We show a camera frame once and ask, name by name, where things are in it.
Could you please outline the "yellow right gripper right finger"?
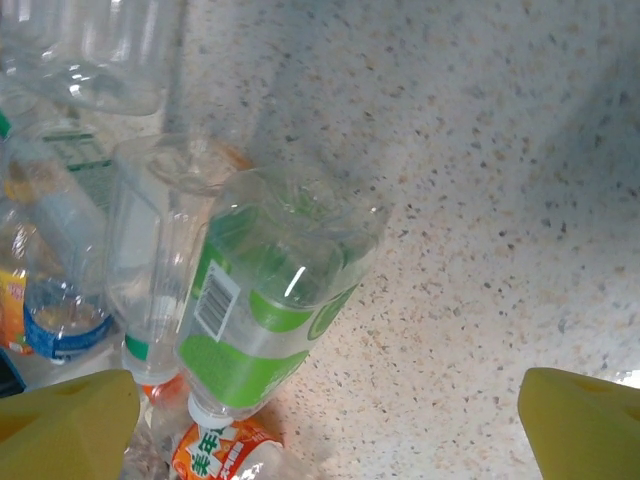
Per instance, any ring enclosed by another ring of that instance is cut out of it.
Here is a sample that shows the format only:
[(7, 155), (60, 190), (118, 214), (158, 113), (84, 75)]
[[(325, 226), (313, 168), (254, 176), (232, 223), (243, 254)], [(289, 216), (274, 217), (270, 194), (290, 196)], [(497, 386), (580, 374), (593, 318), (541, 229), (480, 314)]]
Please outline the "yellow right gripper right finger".
[(518, 414), (544, 479), (637, 479), (639, 390), (553, 368), (526, 371)]

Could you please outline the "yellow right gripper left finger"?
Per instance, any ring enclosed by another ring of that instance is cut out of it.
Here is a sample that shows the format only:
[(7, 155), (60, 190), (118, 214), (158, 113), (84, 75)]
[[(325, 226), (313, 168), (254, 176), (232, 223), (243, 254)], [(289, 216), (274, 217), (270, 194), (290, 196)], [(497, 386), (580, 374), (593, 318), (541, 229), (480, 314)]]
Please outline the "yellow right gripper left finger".
[(105, 370), (1, 400), (3, 479), (116, 479), (138, 422), (132, 375)]

